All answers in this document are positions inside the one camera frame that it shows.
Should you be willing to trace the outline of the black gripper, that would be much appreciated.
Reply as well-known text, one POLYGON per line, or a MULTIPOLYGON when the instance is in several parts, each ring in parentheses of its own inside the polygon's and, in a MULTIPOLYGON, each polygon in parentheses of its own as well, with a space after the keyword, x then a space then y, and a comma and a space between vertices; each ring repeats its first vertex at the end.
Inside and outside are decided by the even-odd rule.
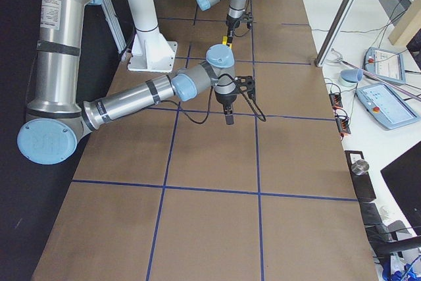
POLYGON ((227 46, 231 47, 233 40, 234 40, 234 32, 235 29, 239 27, 241 24, 240 18, 234 18, 232 16, 226 17, 226 25, 227 25, 227 46))
POLYGON ((216 96, 216 100, 224 107, 226 124, 233 125, 234 116, 233 116, 232 104, 237 99, 237 95, 235 93, 221 94, 221 93, 216 92, 215 96, 216 96))

